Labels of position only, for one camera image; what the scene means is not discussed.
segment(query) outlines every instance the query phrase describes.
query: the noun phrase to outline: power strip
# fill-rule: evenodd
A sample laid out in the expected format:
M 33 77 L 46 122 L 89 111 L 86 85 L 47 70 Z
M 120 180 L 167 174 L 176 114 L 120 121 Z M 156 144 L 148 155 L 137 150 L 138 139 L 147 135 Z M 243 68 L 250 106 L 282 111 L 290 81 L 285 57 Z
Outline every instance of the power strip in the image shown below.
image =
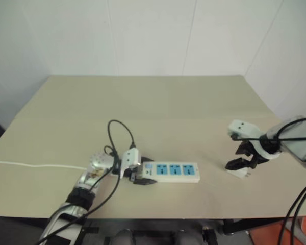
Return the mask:
M 200 180 L 198 166 L 194 162 L 144 162 L 139 171 L 142 178 L 157 182 L 198 183 Z

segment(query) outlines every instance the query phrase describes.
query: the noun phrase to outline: white cable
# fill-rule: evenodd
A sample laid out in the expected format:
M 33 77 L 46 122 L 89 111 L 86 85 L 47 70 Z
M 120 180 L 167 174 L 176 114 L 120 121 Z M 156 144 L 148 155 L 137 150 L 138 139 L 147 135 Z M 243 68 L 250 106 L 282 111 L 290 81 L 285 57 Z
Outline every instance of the white cable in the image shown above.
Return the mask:
M 86 170 L 85 167 L 77 167 L 77 166 L 69 166 L 69 165 L 54 165 L 54 164 L 30 165 L 26 163 L 6 162 L 6 161 L 0 161 L 0 164 L 17 165 L 17 166 L 23 166 L 23 167 L 64 167 L 64 168 L 74 168 L 74 169 L 79 169 L 79 170 Z

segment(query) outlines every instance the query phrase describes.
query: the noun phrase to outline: beige tabletop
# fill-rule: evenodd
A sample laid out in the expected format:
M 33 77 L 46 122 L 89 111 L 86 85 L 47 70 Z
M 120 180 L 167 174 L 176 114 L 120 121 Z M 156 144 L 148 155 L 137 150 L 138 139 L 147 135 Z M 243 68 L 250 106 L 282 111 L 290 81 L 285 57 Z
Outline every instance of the beige tabletop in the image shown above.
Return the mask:
M 122 179 L 97 218 L 249 218 L 284 216 L 306 186 L 306 170 L 290 155 L 239 179 L 224 166 L 239 145 L 227 136 L 233 119 L 268 130 L 279 122 L 242 76 L 52 76 L 0 139 L 0 161 L 86 167 L 109 144 L 107 122 L 132 130 L 143 156 L 197 162 L 198 184 L 133 185 Z M 114 125 L 119 153 L 130 139 Z M 65 201 L 81 170 L 0 164 L 0 216 L 49 217 Z M 94 205 L 115 184 L 103 180 Z M 301 209 L 306 215 L 306 203 Z

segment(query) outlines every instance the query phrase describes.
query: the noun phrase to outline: blue outlet socket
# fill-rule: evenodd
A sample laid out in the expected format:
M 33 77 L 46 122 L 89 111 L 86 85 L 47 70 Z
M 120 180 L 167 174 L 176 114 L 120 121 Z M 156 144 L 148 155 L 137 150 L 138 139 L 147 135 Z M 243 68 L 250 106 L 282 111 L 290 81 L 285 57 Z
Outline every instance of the blue outlet socket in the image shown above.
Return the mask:
M 158 175 L 167 175 L 168 174 L 168 168 L 167 165 L 157 165 L 157 174 Z
M 195 175 L 193 165 L 183 165 L 184 175 Z
M 170 165 L 170 174 L 171 175 L 181 175 L 180 165 Z

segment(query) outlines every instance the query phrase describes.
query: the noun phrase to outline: floor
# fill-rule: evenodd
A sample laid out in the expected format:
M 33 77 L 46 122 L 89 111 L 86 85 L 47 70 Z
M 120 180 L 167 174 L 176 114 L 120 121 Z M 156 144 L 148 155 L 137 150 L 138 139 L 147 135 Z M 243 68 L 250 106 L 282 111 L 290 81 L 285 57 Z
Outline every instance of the floor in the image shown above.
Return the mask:
M 201 236 L 201 228 L 204 225 L 207 225 L 204 220 L 92 220 L 90 226 L 99 227 L 99 231 L 87 234 L 82 245 L 108 245 L 110 238 L 125 228 L 134 231 L 136 245 L 173 244 L 172 234 L 179 230 L 190 232 L 205 244 Z M 41 228 L 0 217 L 0 245 L 32 245 L 38 240 L 41 232 Z M 253 245 L 250 236 L 245 232 L 232 236 L 217 236 L 219 245 Z

